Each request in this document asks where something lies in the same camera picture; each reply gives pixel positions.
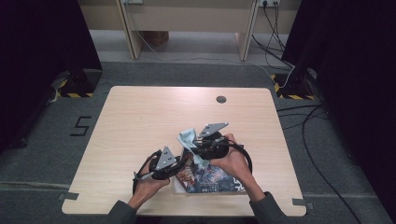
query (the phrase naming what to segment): white cable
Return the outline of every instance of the white cable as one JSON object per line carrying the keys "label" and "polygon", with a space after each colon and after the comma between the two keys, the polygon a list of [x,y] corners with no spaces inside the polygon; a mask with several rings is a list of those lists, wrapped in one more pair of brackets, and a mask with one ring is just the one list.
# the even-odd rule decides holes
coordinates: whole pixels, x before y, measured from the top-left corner
{"label": "white cable", "polygon": [[[154,52],[155,56],[156,56],[160,61],[172,62],[172,61],[191,61],[191,60],[219,60],[219,61],[225,61],[225,62],[229,62],[229,63],[241,63],[241,64],[243,64],[243,63],[249,63],[249,62],[234,62],[234,61],[231,61],[231,60],[228,60],[228,59],[223,59],[223,58],[202,58],[202,57],[188,58],[188,59],[183,59],[183,58],[163,59],[163,58],[161,58],[161,57],[158,55],[157,51],[155,51],[155,50],[149,45],[149,43],[146,42],[146,40],[143,38],[143,36],[141,36],[141,35],[139,34],[139,32],[137,32],[137,34],[140,36],[140,38],[143,40],[143,42],[146,44],[146,46],[148,46],[148,48],[151,49],[152,52]],[[268,71],[267,71],[265,68],[263,68],[263,67],[261,67],[261,66],[255,64],[255,63],[249,63],[249,64],[252,64],[252,65],[255,65],[255,66],[259,67],[260,69],[262,69],[262,70],[265,72],[265,74],[266,74],[269,78],[271,78],[270,74],[268,73]]]}

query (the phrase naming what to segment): sleeve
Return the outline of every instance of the sleeve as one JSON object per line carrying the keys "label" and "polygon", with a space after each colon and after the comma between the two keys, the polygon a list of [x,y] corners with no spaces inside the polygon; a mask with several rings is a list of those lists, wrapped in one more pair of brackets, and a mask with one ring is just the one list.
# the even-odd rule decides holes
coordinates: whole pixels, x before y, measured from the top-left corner
{"label": "sleeve", "polygon": [[104,224],[134,224],[136,210],[127,203],[117,201],[106,217]]}
{"label": "sleeve", "polygon": [[260,224],[290,224],[293,223],[277,205],[274,196],[270,192],[265,192],[265,198],[253,203],[250,207],[254,216]]}

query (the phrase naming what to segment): person's right hand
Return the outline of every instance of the person's right hand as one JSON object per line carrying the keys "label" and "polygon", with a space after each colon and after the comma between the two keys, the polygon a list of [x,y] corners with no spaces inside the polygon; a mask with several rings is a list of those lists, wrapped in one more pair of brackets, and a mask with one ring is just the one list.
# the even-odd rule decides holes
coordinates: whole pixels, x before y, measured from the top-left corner
{"label": "person's right hand", "polygon": [[[236,144],[232,133],[227,133],[224,136],[228,138],[229,144]],[[241,181],[243,177],[251,176],[245,156],[233,147],[229,148],[227,156],[221,159],[211,160],[210,164],[218,166],[225,171],[225,173],[232,175],[239,181]]]}

